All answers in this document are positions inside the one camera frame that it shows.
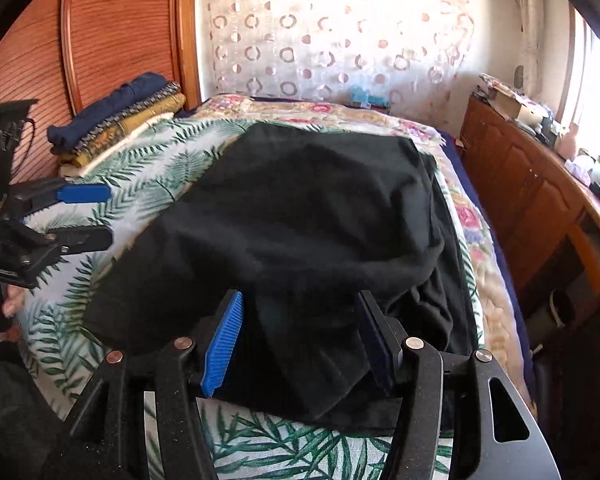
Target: bedspread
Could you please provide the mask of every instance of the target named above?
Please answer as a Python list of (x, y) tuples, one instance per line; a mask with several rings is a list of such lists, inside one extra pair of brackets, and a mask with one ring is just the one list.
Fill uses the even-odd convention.
[[(436, 149), (436, 146), (440, 148), (437, 131), (374, 112), (362, 112), (354, 119), (353, 116), (360, 113), (357, 110), (331, 105), (302, 104), (304, 110), (301, 110), (294, 109), (299, 105), (285, 108), (285, 105), (276, 104), (278, 109), (282, 106), (282, 111), (275, 112), (273, 107), (268, 108), (268, 112), (256, 111), (265, 106), (240, 96), (219, 96), (200, 110), (201, 117), (163, 121), (79, 181), (109, 184), (112, 197), (107, 203), (58, 204), (26, 219), (29, 226), (40, 232), (60, 226), (105, 224), (115, 233), (114, 244), (107, 251), (66, 256), (58, 264), (47, 267), (40, 275), (38, 287), (27, 293), (25, 307), (18, 314), (24, 361), (60, 417), (66, 416), (107, 352), (82, 328), (82, 313), (98, 280), (112, 261), (133, 244), (146, 225), (183, 195), (253, 120), (295, 123), (300, 129), (325, 133), (330, 129), (344, 129), (405, 135), (411, 137), (419, 149), (432, 153), (442, 170), (436, 172), (436, 178), (450, 206), (464, 254), (468, 284), (470, 290), (474, 290), (472, 301), (479, 342), (491, 345), (496, 356), (502, 359), (494, 344), (493, 334), (497, 331), (492, 329), (494, 323), (491, 320), (496, 318), (487, 314), (487, 310), (499, 308), (505, 313), (503, 318), (509, 319), (508, 315), (512, 319), (512, 314), (506, 311), (507, 305), (510, 309), (510, 302), (507, 303), (508, 297), (494, 259), (490, 259), (493, 250), (489, 252), (491, 239), (486, 224), (470, 202), (462, 201), (462, 191), (454, 180), (451, 164), (447, 161), (445, 165), (442, 150)], [(324, 122), (320, 123), (317, 114)], [(336, 118), (329, 123), (329, 117)], [(469, 248), (465, 234), (472, 240)], [(474, 266), (477, 269), (477, 294)], [(489, 283), (494, 283), (492, 295), (488, 294)], [(490, 303), (484, 298), (493, 300)], [(482, 306), (486, 306), (484, 315)], [(483, 319), (487, 320), (484, 332)], [(509, 336), (505, 348), (512, 338), (517, 341), (514, 326)], [(504, 363), (510, 365), (510, 359)], [(526, 392), (521, 382), (522, 365), (517, 380), (508, 367), (507, 371), (519, 391)], [(308, 477), (378, 480), (390, 446), (390, 438), (345, 436), (213, 399), (199, 399), (198, 405), (207, 443), (222, 480)], [(145, 394), (145, 430), (150, 472), (152, 478), (161, 478), (155, 404), (151, 393)], [(435, 478), (446, 478), (448, 473), (450, 437), (450, 434), (443, 434), (440, 439)]]

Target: black cloth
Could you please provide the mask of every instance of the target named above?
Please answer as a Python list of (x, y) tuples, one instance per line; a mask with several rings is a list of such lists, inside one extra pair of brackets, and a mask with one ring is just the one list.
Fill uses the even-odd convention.
[(34, 480), (56, 444), (62, 422), (36, 388), (16, 344), (0, 343), (0, 478)]
[(85, 326), (157, 349), (244, 293), (216, 397), (343, 431), (393, 429), (368, 374), (354, 295), (410, 335), (468, 354), (475, 323), (435, 162), (401, 137), (257, 123), (156, 219), (101, 282)]

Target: fingernail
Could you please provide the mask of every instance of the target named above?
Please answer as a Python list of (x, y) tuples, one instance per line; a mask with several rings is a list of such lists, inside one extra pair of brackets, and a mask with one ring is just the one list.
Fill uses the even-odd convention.
[(16, 306), (9, 302), (9, 301), (5, 301), (2, 304), (2, 313), (4, 314), (4, 317), (11, 317), (13, 316), (13, 314), (15, 314), (16, 311)]

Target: wooden cabinet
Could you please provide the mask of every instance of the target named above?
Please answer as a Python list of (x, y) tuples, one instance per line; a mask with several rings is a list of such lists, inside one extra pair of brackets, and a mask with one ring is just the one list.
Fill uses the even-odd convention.
[(560, 157), (475, 97), (461, 130), (462, 163), (503, 249), (523, 314), (582, 272), (592, 292), (574, 324), (600, 306), (600, 201)]
[(543, 146), (476, 98), (461, 137), (467, 173), (522, 290), (564, 239), (583, 200)]

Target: navy blue blanket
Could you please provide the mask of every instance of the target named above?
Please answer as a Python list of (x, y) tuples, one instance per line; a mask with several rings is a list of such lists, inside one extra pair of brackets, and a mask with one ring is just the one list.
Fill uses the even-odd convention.
[[(456, 175), (458, 176), (458, 180), (464, 189), (464, 192), (469, 197), (469, 200), (473, 202), (476, 207), (487, 219), (487, 223), (489, 219), (478, 200), (478, 194), (476, 193), (474, 186), (471, 184), (471, 180), (469, 180), (469, 176), (466, 174), (466, 170), (462, 165), (462, 161), (458, 156), (458, 152), (456, 152), (456, 147), (454, 145), (455, 139), (446, 134), (445, 132), (441, 132), (442, 136), (446, 140), (446, 146), (442, 148), (442, 151), (445, 152), (446, 157), (451, 161), (451, 165), (456, 170)], [(496, 263), (500, 268), (500, 272), (502, 273), (502, 277), (504, 279), (505, 286), (507, 287), (507, 292), (509, 293), (509, 297), (511, 298), (511, 304), (513, 305), (513, 313), (516, 318), (516, 330), (518, 332), (518, 338), (520, 339), (520, 347), (522, 348), (522, 358), (525, 362), (525, 383), (526, 387), (529, 390), (529, 394), (531, 398), (534, 399), (536, 397), (536, 380), (534, 376), (533, 364), (531, 362), (531, 356), (529, 355), (529, 338), (526, 334), (525, 329), (525, 320), (522, 318), (522, 311), (520, 310), (520, 306), (518, 304), (518, 298), (516, 297), (516, 291), (513, 288), (513, 281), (511, 279), (511, 275), (509, 273), (509, 267), (507, 267), (507, 261), (504, 258), (504, 253), (502, 252), (502, 248), (500, 244), (496, 240), (496, 235), (493, 229), (491, 229), (491, 238), (493, 239), (493, 249), (496, 253)]]
[(49, 126), (46, 138), (54, 146), (54, 153), (68, 153), (97, 124), (111, 117), (133, 103), (147, 99), (167, 85), (160, 74), (146, 72), (133, 81), (124, 83), (120, 88), (99, 101), (87, 106), (67, 126)]

